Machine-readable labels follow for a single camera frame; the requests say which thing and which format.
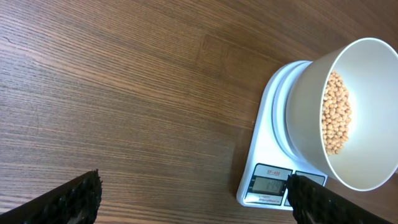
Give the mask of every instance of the digital scale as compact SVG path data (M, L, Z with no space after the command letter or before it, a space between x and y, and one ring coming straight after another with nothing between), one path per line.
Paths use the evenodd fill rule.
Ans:
M250 150L236 198L245 207L293 210L287 200L289 175L304 175L325 186L327 175L295 150L285 123L286 102L297 77L311 64L297 61L280 68L262 94Z

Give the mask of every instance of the wood grain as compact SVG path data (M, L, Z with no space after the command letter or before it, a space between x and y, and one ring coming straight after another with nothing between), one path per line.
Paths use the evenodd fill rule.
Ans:
M0 0L0 213L90 170L97 223L295 223L235 199L262 91L360 37L398 49L397 1ZM393 223L398 176L327 187Z

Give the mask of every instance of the white bowl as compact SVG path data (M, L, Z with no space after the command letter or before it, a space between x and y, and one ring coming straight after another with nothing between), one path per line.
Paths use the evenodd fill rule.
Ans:
M349 140L327 156L322 102L330 72L343 77L353 114ZM398 168L398 55L375 38L359 39L314 61L298 77L287 100L286 122L302 157L359 191L385 183Z

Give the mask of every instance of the dried chickpeas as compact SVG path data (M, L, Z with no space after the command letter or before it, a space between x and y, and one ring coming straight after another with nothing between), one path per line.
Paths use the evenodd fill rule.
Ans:
M328 156L338 154L348 140L348 124L351 122L349 116L352 113L348 95L343 78L332 71L322 106L323 142Z

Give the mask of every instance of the bowl rim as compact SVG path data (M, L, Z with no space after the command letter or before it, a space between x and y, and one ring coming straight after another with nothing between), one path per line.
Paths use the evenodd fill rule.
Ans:
M387 42L385 42L385 41L383 41L383 40L380 40L380 39L377 39L377 38L374 38L374 37L365 37L365 38L361 38L361 39L355 40L354 42L348 44L348 45L345 46L344 49L338 54L338 56L335 58L334 62L332 63L331 67L329 68L328 75L326 76L325 82L324 82L324 84L323 84L323 90L322 90L322 96L321 96L320 108L319 108L319 131L320 131L320 132L319 132L319 133L320 133L319 138L321 139L321 143L322 143L323 156L325 156L326 162L328 163L328 166L329 166L330 170L332 171L332 173L334 174L334 176L335 176L341 183L343 183L345 186L347 186L348 188L353 189L353 190L357 190L357 191L374 190L374 189L380 187L380 186L383 185L385 182L387 182L387 180L389 180L390 177L391 177L391 176L395 173L395 171L398 169L398 161L397 161L396 168L395 168L395 169L394 169L394 170L393 170L393 171L392 171L380 184L377 184L377 185L375 185L374 187L370 187L370 188L366 188L366 189L358 189L358 188L356 188L356 187L353 187L353 186L347 184L345 181L343 181L343 180L340 178L340 176L339 176L339 175L336 173L336 171L334 170L333 166L330 164L328 155L327 155L327 153L326 153L325 143L324 143L323 136L322 136L322 132L323 132L323 130L322 130L322 112L323 112L323 111L322 111L322 102L323 102L323 97L325 96L326 85L327 85L327 83L328 83L328 80L329 80L329 77L330 77L330 73L333 71L333 68L335 67L337 61L339 61L340 57L341 57L350 47L352 47L353 45L355 45L355 44L357 44L357 43L363 42L363 41L376 41L376 42L379 42L380 44L382 44L383 46L385 46L387 49L389 49L389 50L391 51L391 53L393 54L393 56L395 56L396 59L397 59L397 61L398 61L398 54L397 54L397 52L396 52L396 51L394 50L394 48L392 48Z

